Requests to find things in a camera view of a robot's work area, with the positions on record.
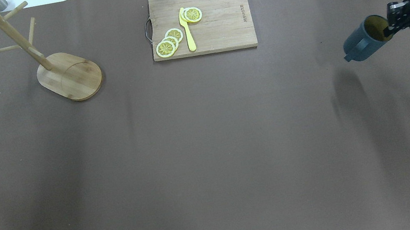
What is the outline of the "wooden cutting board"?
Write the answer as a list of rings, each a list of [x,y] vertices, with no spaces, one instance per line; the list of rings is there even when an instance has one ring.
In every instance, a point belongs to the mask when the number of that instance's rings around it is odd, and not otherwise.
[[[188,23],[197,46],[194,52],[188,50],[178,19],[181,7],[192,6],[198,7],[203,15],[200,22]],[[180,29],[183,39],[170,60],[258,46],[248,0],[148,0],[148,10],[155,61],[165,60],[156,55],[155,48],[172,28]]]

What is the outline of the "lemon slice middle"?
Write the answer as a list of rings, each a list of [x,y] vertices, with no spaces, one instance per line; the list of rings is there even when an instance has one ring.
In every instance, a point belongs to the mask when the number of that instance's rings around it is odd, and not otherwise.
[[[170,42],[173,45],[174,50],[178,49],[179,41],[174,36],[165,37],[162,42]]]

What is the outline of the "brown table mat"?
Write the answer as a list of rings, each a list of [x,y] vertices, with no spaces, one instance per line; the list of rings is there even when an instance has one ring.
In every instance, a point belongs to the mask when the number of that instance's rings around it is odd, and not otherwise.
[[[166,62],[148,0],[12,18],[105,77],[75,102],[0,54],[0,230],[410,230],[410,30],[363,62],[342,46],[397,0],[248,1],[257,48]]]

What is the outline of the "lemon slice end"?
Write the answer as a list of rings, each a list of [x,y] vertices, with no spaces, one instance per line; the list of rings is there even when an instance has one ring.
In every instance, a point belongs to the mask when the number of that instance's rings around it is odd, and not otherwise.
[[[173,44],[170,42],[160,42],[157,44],[156,48],[156,55],[160,58],[168,58],[171,57],[176,50],[173,48]]]

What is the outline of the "yellow plastic knife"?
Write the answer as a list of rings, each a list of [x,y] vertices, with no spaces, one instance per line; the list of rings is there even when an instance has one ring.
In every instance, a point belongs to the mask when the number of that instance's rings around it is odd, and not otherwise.
[[[179,9],[179,24],[183,27],[184,31],[185,31],[185,35],[186,35],[186,41],[187,41],[187,45],[188,45],[188,50],[190,50],[190,52],[194,52],[197,49],[196,43],[194,42],[193,36],[190,32],[190,28],[188,26],[188,23],[186,20],[184,20],[183,18],[183,12],[184,12],[184,7],[181,7]]]

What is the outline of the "lemon slice top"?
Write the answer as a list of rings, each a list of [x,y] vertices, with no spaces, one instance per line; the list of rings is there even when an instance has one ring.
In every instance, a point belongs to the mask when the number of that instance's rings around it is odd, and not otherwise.
[[[183,39],[183,32],[178,28],[172,28],[166,31],[165,37],[174,37],[178,42],[181,42]]]

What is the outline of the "wooden cup rack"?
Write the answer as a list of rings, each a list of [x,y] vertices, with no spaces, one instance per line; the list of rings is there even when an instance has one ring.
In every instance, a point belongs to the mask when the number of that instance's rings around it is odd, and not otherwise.
[[[36,23],[34,17],[30,19],[28,37],[24,37],[8,22],[27,4],[24,1],[4,16],[0,14],[0,30],[15,43],[1,48],[0,53],[23,49],[39,63],[36,78],[44,88],[73,101],[84,101],[91,98],[98,92],[103,82],[103,72],[96,63],[64,52],[45,56],[33,45]]]

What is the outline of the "teal mug yellow inside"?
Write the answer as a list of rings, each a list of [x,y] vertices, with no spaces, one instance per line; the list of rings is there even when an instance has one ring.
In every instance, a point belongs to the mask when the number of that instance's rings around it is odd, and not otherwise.
[[[367,16],[344,42],[344,60],[362,62],[383,47],[392,38],[385,36],[388,23],[380,15]]]

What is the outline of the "lemon slice under knife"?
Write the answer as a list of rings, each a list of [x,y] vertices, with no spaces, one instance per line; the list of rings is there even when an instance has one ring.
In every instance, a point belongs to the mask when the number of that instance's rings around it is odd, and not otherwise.
[[[181,19],[187,23],[200,22],[202,19],[202,11],[198,7],[185,7],[181,12]]]

